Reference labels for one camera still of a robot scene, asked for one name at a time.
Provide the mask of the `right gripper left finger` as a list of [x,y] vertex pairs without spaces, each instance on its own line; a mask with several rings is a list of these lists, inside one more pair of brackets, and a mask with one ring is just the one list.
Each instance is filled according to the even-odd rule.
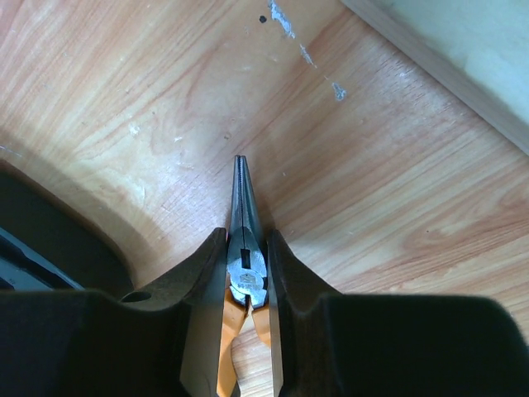
[[115,299],[97,289],[1,293],[4,396],[214,396],[226,230]]

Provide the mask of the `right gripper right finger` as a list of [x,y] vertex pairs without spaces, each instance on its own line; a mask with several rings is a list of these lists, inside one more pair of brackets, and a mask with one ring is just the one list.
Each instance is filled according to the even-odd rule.
[[479,296],[343,294],[268,239],[277,396],[525,396],[528,347]]

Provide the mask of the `black plastic tool case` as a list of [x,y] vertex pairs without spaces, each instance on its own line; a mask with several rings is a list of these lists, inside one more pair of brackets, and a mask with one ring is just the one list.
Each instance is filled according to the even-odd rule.
[[126,259],[86,218],[1,161],[1,230],[85,288],[122,297],[133,290]]

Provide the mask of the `orange needle nose pliers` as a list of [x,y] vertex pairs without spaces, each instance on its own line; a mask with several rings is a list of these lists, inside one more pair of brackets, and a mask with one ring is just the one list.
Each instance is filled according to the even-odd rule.
[[253,319],[259,339],[267,346],[271,345],[267,246],[247,159],[243,155],[236,156],[234,161],[226,280],[217,395],[236,396],[238,384],[231,345],[248,316]]

